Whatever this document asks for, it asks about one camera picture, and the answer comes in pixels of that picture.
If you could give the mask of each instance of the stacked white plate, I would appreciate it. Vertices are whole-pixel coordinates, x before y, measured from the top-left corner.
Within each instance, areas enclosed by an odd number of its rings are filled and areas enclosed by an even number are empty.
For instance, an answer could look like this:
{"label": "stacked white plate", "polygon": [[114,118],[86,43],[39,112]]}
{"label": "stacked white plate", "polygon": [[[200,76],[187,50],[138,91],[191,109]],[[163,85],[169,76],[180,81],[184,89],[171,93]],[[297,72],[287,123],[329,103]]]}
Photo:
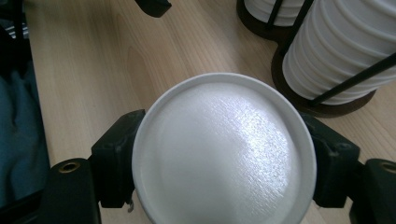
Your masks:
{"label": "stacked white plate", "polygon": [[[276,0],[245,0],[247,11],[257,20],[268,22]],[[292,26],[304,0],[284,0],[274,25]]]}
{"label": "stacked white plate", "polygon": [[[396,1],[317,0],[283,62],[289,86],[312,100],[396,52]],[[396,67],[344,91],[326,105],[359,99],[396,78]]]}

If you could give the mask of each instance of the light wood grain surface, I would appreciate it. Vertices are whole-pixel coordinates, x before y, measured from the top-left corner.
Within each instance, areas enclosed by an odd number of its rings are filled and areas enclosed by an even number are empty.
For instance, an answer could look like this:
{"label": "light wood grain surface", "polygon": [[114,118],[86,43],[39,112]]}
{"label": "light wood grain surface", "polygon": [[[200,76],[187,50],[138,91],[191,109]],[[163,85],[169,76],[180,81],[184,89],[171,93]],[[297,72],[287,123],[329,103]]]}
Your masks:
{"label": "light wood grain surface", "polygon": [[[88,158],[91,146],[119,118],[149,107],[188,77],[234,72],[273,86],[276,43],[248,31],[236,1],[173,0],[160,19],[134,0],[26,0],[37,85],[51,164]],[[361,147],[361,161],[396,161],[396,83],[363,109],[322,119]],[[149,223],[135,210],[102,209],[103,223]],[[349,223],[344,209],[312,203],[302,223]]]}

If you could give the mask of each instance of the black metal frame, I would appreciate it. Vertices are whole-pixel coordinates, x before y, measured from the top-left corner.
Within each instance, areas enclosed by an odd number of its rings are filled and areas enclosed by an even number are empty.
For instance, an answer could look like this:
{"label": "black metal frame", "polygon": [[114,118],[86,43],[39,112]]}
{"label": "black metal frame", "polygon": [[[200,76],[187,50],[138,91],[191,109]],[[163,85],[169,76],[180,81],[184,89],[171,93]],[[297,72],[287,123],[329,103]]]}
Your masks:
{"label": "black metal frame", "polygon": [[279,44],[278,49],[276,51],[276,55],[273,59],[272,71],[273,71],[273,80],[276,84],[278,90],[284,94],[296,107],[303,110],[306,113],[313,114],[315,116],[321,117],[335,117],[344,115],[346,113],[350,113],[362,106],[364,106],[370,99],[373,97],[374,92],[367,94],[366,96],[356,100],[355,102],[351,102],[346,105],[333,106],[331,109],[330,106],[323,105],[322,103],[334,95],[345,91],[364,80],[374,77],[382,71],[385,71],[392,66],[396,65],[396,56],[395,54],[389,55],[388,58],[381,60],[380,62],[372,65],[371,67],[361,71],[356,76],[351,77],[350,79],[344,81],[343,83],[338,84],[337,86],[331,88],[330,90],[323,92],[320,96],[313,100],[306,100],[298,96],[295,92],[289,90],[289,86],[286,81],[283,80],[283,71],[281,69],[281,65],[279,66],[278,62],[274,62],[275,60],[283,61],[284,56],[289,50],[291,43],[293,42],[295,36],[297,35],[301,25],[303,24],[304,18],[311,8],[314,0],[305,0],[302,8],[291,27],[275,27],[274,21],[276,19],[277,13],[281,7],[283,0],[276,0],[273,10],[271,12],[270,19],[267,23],[262,21],[257,21],[252,18],[251,15],[247,15],[248,12],[245,9],[244,0],[238,0],[237,10],[238,16],[241,21],[245,24],[245,26],[252,31],[254,34],[259,35],[263,38],[275,40]]}
{"label": "black metal frame", "polygon": [[[281,7],[283,0],[276,0],[276,3],[274,5],[274,8],[271,12],[271,17],[270,20],[268,21],[267,25],[264,27],[264,29],[268,29],[268,27],[271,27],[276,19],[277,13]],[[300,12],[291,27],[291,31],[285,41],[285,43],[280,46],[280,54],[282,56],[285,56],[286,53],[289,50],[289,47],[291,43],[293,42],[295,36],[297,35],[301,25],[303,24],[304,18],[306,14],[308,13],[309,8],[311,8],[312,3],[314,0],[305,0],[302,8],[300,9]],[[393,53],[392,55],[388,56],[388,58],[385,58],[381,60],[380,62],[366,68],[365,70],[361,71],[358,73],[356,76],[351,77],[350,79],[338,84],[337,86],[333,87],[332,89],[323,92],[320,96],[315,98],[310,102],[311,106],[316,106],[324,101],[332,98],[333,96],[337,95],[338,93],[341,93],[343,91],[346,91],[347,89],[356,86],[357,84],[363,82],[364,80],[367,80],[370,77],[374,77],[375,75],[391,68],[392,66],[396,65],[396,53]]]}

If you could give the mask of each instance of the blue fabric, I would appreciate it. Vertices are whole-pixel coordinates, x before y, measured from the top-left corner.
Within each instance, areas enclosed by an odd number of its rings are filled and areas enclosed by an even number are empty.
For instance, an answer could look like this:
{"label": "blue fabric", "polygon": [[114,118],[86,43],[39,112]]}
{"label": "blue fabric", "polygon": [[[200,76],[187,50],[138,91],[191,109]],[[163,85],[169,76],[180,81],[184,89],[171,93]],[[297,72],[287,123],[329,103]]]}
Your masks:
{"label": "blue fabric", "polygon": [[0,207],[43,189],[50,169],[31,62],[0,76]]}

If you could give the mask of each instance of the screw hole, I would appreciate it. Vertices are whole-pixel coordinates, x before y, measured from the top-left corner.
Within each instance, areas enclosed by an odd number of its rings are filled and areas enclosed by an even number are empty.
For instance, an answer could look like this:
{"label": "screw hole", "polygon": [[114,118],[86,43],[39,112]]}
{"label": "screw hole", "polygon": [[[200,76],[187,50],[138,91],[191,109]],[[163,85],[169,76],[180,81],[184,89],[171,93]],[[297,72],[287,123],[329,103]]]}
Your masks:
{"label": "screw hole", "polygon": [[59,168],[59,172],[62,174],[68,174],[72,173],[75,170],[77,170],[79,167],[79,163],[76,161],[71,161],[68,162],[67,164],[63,165],[61,168]]}
{"label": "screw hole", "polygon": [[381,167],[390,173],[396,174],[396,166],[392,163],[381,162]]}

